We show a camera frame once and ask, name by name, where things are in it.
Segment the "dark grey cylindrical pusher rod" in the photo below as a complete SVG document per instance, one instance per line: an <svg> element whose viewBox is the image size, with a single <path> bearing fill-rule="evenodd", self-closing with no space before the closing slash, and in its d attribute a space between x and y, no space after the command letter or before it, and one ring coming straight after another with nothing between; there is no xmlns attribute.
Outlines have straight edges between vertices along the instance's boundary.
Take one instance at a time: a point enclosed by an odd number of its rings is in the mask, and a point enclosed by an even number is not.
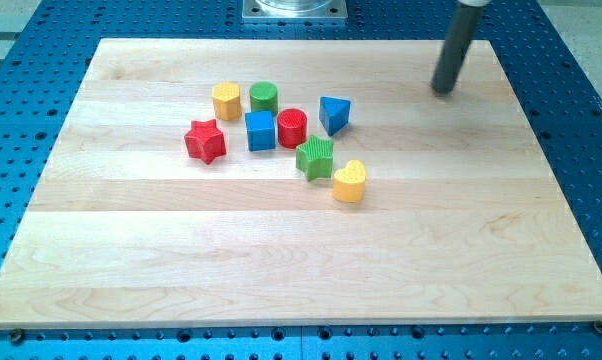
<svg viewBox="0 0 602 360"><path fill-rule="evenodd" d="M431 87L436 94L448 95L455 88L485 7L486 0L456 1L431 80Z"/></svg>

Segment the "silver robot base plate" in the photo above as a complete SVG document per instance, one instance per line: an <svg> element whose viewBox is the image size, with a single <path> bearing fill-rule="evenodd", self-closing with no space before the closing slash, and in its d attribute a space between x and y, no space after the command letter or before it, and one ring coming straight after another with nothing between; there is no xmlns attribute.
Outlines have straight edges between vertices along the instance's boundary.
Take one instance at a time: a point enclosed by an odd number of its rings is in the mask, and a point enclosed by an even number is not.
<svg viewBox="0 0 602 360"><path fill-rule="evenodd" d="M247 20L343 20L347 17L346 0L242 1L242 18Z"/></svg>

